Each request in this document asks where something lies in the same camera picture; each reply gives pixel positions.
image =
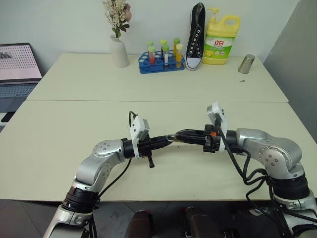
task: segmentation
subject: floor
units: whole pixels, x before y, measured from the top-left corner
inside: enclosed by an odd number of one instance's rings
[[[253,216],[235,202],[107,202],[94,212],[99,238],[123,238],[133,214],[150,210],[154,218],[154,238],[184,237],[180,227],[182,208],[203,209],[223,230],[238,229],[241,238],[278,238],[275,225],[265,216]],[[1,238],[40,238],[56,207],[34,202],[0,200]]]

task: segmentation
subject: sneaker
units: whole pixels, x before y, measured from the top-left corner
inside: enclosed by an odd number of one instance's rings
[[[196,70],[204,55],[205,38],[205,7],[200,2],[193,7],[191,14],[191,28],[186,50],[186,67]]]

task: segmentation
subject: test tube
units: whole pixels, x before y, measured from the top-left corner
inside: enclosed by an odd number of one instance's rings
[[[163,45],[167,44],[167,40],[166,39],[161,39],[159,42],[160,42],[161,58],[163,59]]]
[[[154,48],[154,46],[149,46],[148,52],[149,52],[150,64],[155,64],[155,48]]]
[[[181,62],[182,61],[182,52],[183,52],[183,45],[182,44],[177,44],[176,45],[176,62]],[[181,64],[177,63],[176,68],[180,68]]]
[[[168,68],[168,54],[169,54],[169,45],[163,45],[163,59],[164,59],[164,68]]]
[[[147,41],[147,48],[149,46],[154,46],[154,41]]]
[[[176,45],[177,45],[177,44],[180,44],[180,39],[175,38],[175,39],[174,39],[174,57],[176,57],[176,51],[177,51]]]

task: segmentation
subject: flower vase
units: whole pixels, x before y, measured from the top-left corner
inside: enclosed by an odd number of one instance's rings
[[[114,65],[118,68],[127,67],[129,61],[124,43],[120,41],[119,37],[116,37],[115,35],[111,35],[110,39],[110,52]]]

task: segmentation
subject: metal cup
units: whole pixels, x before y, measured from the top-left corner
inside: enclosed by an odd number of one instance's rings
[[[251,68],[251,65],[255,59],[254,55],[246,55],[240,64],[238,71],[240,73],[249,73],[249,70]]]

